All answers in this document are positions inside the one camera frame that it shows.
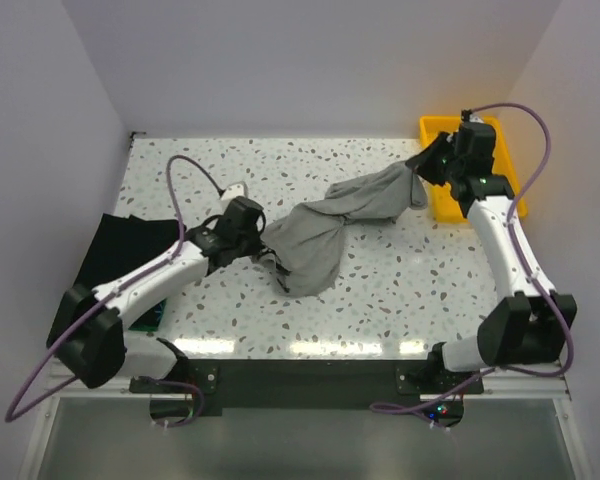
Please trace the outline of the grey t shirt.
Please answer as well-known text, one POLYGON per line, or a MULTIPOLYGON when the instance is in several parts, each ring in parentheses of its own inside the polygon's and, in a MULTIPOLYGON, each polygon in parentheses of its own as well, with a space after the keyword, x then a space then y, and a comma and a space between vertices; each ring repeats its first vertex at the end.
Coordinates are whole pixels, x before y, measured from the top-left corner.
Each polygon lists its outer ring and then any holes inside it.
POLYGON ((419 177, 405 161, 329 187, 321 200, 294 206, 285 217, 268 225, 261 240, 272 248, 277 261, 256 263, 275 278, 275 266, 291 272, 292 298, 315 296, 335 284, 351 224, 391 222, 407 210, 428 206, 419 177))

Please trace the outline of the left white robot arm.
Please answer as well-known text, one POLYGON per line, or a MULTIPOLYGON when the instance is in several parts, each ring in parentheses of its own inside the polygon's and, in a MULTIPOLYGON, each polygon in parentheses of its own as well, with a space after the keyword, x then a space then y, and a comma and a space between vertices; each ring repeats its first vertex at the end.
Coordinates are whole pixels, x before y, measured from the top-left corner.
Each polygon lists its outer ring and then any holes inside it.
POLYGON ((171 342, 131 331, 131 325, 186 285, 243 257, 262 255, 266 217, 243 196, 189 230, 164 253, 92 290, 67 290, 48 338, 49 351, 90 389, 116 376, 151 377, 165 392, 187 380, 186 356, 171 342))

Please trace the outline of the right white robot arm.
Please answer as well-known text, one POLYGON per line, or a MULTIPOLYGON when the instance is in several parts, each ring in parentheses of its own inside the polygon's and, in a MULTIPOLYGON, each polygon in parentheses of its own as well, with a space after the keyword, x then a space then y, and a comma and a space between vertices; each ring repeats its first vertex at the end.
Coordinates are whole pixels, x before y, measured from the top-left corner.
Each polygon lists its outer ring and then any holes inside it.
POLYGON ((477 233, 491 268, 498 303, 469 338, 438 344, 425 369, 428 386, 449 392, 461 372, 557 361, 573 345, 570 327, 577 304, 560 294, 537 262, 522 229, 509 180, 493 173, 496 131, 464 120, 441 132, 408 166, 432 185, 448 185, 477 233))

